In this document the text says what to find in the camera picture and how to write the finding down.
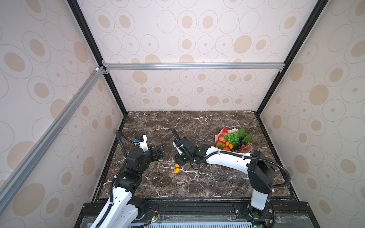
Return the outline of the fake strawberry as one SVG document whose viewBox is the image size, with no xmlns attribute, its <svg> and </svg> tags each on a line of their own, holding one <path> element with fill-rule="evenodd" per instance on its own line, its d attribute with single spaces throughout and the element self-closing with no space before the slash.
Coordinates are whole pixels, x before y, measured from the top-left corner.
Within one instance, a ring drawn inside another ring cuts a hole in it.
<svg viewBox="0 0 365 228">
<path fill-rule="evenodd" d="M 224 137 L 224 135 L 223 135 L 223 134 L 220 134 L 220 135 L 219 135 L 218 140 L 219 140 L 219 141 L 221 141 L 221 142 L 223 142 L 223 143 L 225 143 L 225 142 L 226 142 L 226 139 L 225 139 L 225 137 Z"/>
<path fill-rule="evenodd" d="M 218 149 L 223 149 L 223 148 L 225 148 L 225 143 L 221 142 L 220 140 L 217 140 L 216 141 L 216 147 Z"/>
<path fill-rule="evenodd" d="M 223 130 L 222 130 L 222 134 L 223 134 L 223 135 L 227 135 L 227 134 L 228 134 L 228 129 L 227 129 L 227 128 L 223 128 Z"/>
</svg>

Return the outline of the green fake grape bunch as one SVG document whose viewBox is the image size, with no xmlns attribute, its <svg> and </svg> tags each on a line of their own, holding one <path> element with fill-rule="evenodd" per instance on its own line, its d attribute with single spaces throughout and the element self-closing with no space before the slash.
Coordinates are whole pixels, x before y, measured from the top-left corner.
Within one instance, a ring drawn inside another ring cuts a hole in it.
<svg viewBox="0 0 365 228">
<path fill-rule="evenodd" d="M 246 145 L 248 144 L 252 139 L 253 136 L 249 135 L 246 133 L 246 130 L 244 128 L 241 128 L 240 130 L 234 132 L 234 133 L 228 133 L 225 136 L 225 139 L 229 142 L 229 143 L 234 143 L 235 141 L 239 140 L 240 138 L 244 138 L 243 139 L 243 143 Z"/>
</svg>

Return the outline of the pink scalloped fruit bowl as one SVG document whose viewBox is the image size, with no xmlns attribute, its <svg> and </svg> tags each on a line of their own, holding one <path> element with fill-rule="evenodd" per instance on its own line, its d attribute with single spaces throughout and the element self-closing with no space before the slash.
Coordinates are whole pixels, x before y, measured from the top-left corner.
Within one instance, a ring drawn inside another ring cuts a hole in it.
<svg viewBox="0 0 365 228">
<path fill-rule="evenodd" d="M 234 152 L 247 154 L 252 150 L 250 144 L 253 139 L 252 135 L 246 133 L 244 128 L 228 130 L 223 128 L 219 134 L 215 136 L 216 148 Z"/>
</svg>

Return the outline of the black fake grape bunch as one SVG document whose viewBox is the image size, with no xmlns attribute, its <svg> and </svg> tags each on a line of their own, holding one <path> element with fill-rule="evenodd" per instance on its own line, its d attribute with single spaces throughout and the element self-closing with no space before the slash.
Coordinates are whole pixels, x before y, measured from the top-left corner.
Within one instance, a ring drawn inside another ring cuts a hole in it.
<svg viewBox="0 0 365 228">
<path fill-rule="evenodd" d="M 242 146 L 243 145 L 245 145 L 244 143 L 243 143 L 243 137 L 242 138 L 240 138 L 239 140 L 237 140 L 237 141 L 235 141 L 234 143 L 233 143 L 233 148 L 232 148 L 232 151 L 240 151 L 241 150 L 241 148 L 242 148 Z"/>
</svg>

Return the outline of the red fake grape bunch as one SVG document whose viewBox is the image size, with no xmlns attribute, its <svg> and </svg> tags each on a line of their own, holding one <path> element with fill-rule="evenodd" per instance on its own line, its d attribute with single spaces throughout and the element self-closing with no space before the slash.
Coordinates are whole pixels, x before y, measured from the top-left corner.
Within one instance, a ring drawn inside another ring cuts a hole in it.
<svg viewBox="0 0 365 228">
<path fill-rule="evenodd" d="M 241 148 L 239 149 L 239 153 L 242 154 L 248 154 L 250 153 L 252 150 L 252 146 L 248 143 L 247 145 L 242 145 Z"/>
</svg>

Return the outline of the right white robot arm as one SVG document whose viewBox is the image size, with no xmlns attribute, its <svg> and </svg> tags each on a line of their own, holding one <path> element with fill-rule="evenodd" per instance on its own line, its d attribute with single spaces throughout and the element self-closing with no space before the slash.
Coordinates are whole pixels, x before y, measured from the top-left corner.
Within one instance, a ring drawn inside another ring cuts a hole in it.
<svg viewBox="0 0 365 228">
<path fill-rule="evenodd" d="M 260 151 L 242 154 L 224 150 L 222 146 L 197 146 L 186 137 L 181 138 L 175 128 L 171 131 L 173 146 L 178 151 L 175 161 L 180 167 L 189 163 L 199 168 L 207 163 L 235 169 L 249 177 L 252 196 L 248 210 L 251 212 L 264 211 L 274 190 L 291 182 L 290 173 L 282 165 L 267 160 Z"/>
</svg>

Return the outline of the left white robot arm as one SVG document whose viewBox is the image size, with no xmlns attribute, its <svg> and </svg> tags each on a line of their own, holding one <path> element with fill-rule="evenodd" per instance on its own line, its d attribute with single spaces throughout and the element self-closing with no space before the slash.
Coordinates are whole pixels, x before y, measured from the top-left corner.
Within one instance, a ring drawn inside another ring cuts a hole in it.
<svg viewBox="0 0 365 228">
<path fill-rule="evenodd" d="M 125 161 L 109 186 L 109 200 L 91 225 L 92 228 L 129 228 L 143 210 L 133 195 L 142 182 L 143 173 L 152 162 L 164 158 L 166 144 L 149 148 L 147 136 L 130 140 L 120 131 L 116 138 L 125 155 Z"/>
</svg>

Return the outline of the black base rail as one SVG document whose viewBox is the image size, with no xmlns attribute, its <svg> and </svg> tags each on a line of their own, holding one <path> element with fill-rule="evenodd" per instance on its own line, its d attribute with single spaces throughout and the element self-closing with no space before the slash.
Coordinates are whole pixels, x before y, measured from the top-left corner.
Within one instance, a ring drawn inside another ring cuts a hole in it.
<svg viewBox="0 0 365 228">
<path fill-rule="evenodd" d="M 172 219 L 197 218 L 219 218 L 227 216 L 228 219 L 244 219 L 253 221 L 249 216 L 249 199 L 136 199 L 144 212 L 145 217 L 138 216 L 138 219 L 146 223 L 153 215 L 160 214 L 160 221 Z M 273 198 L 267 203 L 263 212 L 263 219 L 274 219 L 276 228 L 318 228 L 317 222 L 309 203 L 293 201 L 291 199 Z"/>
</svg>

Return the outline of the horizontal aluminium frame bar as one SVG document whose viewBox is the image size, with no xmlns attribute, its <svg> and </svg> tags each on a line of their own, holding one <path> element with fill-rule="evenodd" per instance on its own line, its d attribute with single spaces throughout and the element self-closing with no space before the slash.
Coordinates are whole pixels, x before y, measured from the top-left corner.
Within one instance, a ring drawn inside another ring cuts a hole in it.
<svg viewBox="0 0 365 228">
<path fill-rule="evenodd" d="M 107 70 L 283 69 L 283 62 L 105 64 Z"/>
</svg>

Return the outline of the slanted aluminium frame bar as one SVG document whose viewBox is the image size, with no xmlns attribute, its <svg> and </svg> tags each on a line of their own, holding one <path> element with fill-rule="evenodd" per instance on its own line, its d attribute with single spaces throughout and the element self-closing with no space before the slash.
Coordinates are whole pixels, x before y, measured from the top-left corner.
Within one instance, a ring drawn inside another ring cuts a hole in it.
<svg viewBox="0 0 365 228">
<path fill-rule="evenodd" d="M 93 74 L 85 81 L 83 86 L 73 96 L 70 102 L 67 103 L 56 120 L 49 126 L 43 136 L 35 143 L 28 155 L 22 160 L 16 170 L 5 182 L 1 189 L 1 213 L 3 213 L 7 208 L 11 200 L 15 197 L 21 186 L 35 169 L 44 154 L 48 151 L 64 126 L 76 112 L 94 84 L 101 76 L 103 76 L 105 70 L 105 66 L 99 66 L 98 70 L 93 72 Z"/>
</svg>

